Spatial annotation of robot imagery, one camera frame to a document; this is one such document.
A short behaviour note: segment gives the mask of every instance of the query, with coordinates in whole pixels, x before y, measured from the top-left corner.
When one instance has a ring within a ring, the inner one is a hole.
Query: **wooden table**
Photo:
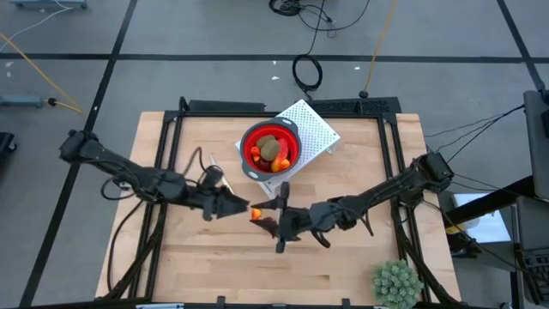
[[[154,164],[163,114],[141,115],[131,154],[134,162]],[[403,154],[409,164],[425,152],[419,117],[399,114],[397,118]],[[250,126],[262,120],[184,118],[176,171],[182,172],[192,151],[201,146],[204,164],[209,164],[209,154],[213,154],[237,195],[251,203],[267,200],[259,185],[242,173],[234,146]],[[334,155],[322,154],[292,178],[290,205],[294,207],[358,194],[386,179],[376,120],[330,118],[327,122],[341,135],[341,142]],[[388,126],[387,135],[392,167],[397,173]],[[197,179],[199,175],[196,163],[188,178]],[[425,195],[428,201],[437,203],[434,194]],[[119,203],[113,231],[136,203],[135,199]],[[276,254],[276,239],[249,223],[250,214],[205,222],[199,210],[170,205],[154,301],[215,303],[218,295],[225,295],[228,303],[338,305],[342,298],[348,298],[353,305],[375,305],[372,266],[398,259],[389,207],[386,202],[370,210],[374,237],[362,225],[345,232],[334,229],[326,234],[332,247],[325,249],[304,233],[302,241],[288,244],[284,254]],[[112,266],[114,282],[134,259],[143,212],[144,207],[126,222],[118,236]],[[449,294],[460,299],[440,213],[420,205],[415,214],[425,263]],[[144,292],[148,262],[145,265],[138,295]],[[106,292],[105,261],[97,295]]]

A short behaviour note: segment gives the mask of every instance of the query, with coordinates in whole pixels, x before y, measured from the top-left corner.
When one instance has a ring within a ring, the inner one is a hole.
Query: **orange object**
[[[251,219],[259,220],[261,219],[262,211],[260,209],[251,209]]]
[[[281,161],[281,170],[285,170],[290,167],[290,160],[284,159]]]
[[[278,154],[276,155],[276,158],[271,162],[271,171],[273,173],[280,172],[282,170],[285,170],[290,167],[290,161],[287,159],[288,157],[288,142],[284,138],[279,138],[278,143],[281,145],[281,150],[279,150]],[[282,166],[282,162],[287,161],[288,165],[286,167]]]
[[[251,148],[251,155],[256,156],[261,154],[261,149],[259,147],[252,147]]]

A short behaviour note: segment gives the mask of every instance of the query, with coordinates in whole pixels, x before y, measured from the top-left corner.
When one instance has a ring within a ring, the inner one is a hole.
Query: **small orange piece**
[[[281,164],[277,160],[271,162],[271,172],[278,173],[281,171]]]
[[[261,154],[261,149],[259,149],[259,147],[251,148],[251,155],[260,155],[260,154]]]
[[[281,170],[285,170],[290,167],[290,160],[284,159],[281,161]]]
[[[251,209],[251,219],[259,220],[261,219],[262,211],[260,209]]]

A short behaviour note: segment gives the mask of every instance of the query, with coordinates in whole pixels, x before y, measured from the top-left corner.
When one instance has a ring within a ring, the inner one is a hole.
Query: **potted plant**
[[[376,265],[371,280],[376,301],[390,309],[412,308],[423,288],[418,274],[403,260]]]

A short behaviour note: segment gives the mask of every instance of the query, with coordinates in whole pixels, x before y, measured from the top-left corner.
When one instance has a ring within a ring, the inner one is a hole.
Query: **gray floor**
[[[89,10],[55,16],[15,42],[25,52],[110,53],[129,0],[89,0]],[[506,0],[533,57],[549,56],[544,18],[549,2]],[[326,10],[341,26],[353,20],[362,0],[328,1]],[[371,0],[365,17],[334,39],[318,35],[313,53],[371,55],[390,2]],[[0,31],[11,34],[43,18],[0,0]],[[314,15],[309,16],[314,23]],[[313,32],[299,19],[274,15],[267,0],[139,0],[122,53],[296,54],[306,52]],[[7,48],[4,52],[13,52]],[[382,55],[520,57],[495,0],[401,0]],[[4,64],[13,62],[9,67]],[[39,60],[37,64],[84,107],[77,115],[59,107],[0,109],[0,131],[17,135],[18,152],[0,178],[0,307],[17,306],[27,283],[69,167],[58,147],[69,129],[81,129],[105,70],[106,61]],[[356,97],[368,63],[324,62],[318,99]],[[174,109],[178,97],[265,102],[279,111],[303,97],[279,61],[118,61],[94,131],[121,155],[129,155],[140,112]],[[549,64],[538,64],[549,83]],[[304,81],[314,69],[299,66]],[[24,61],[0,60],[0,94],[56,96]],[[434,133],[506,112],[533,89],[524,64],[378,63],[371,96],[398,96],[404,112],[421,116],[424,132]],[[432,138],[435,148],[459,136]],[[448,147],[453,154],[461,144]],[[516,112],[494,125],[452,161],[458,173],[493,185],[531,173],[525,119]],[[83,167],[46,265],[34,304],[91,300],[100,274],[115,204],[99,194],[105,175]],[[453,191],[467,191],[453,186]],[[495,306],[510,300],[509,276],[501,270],[456,261],[462,298]]]

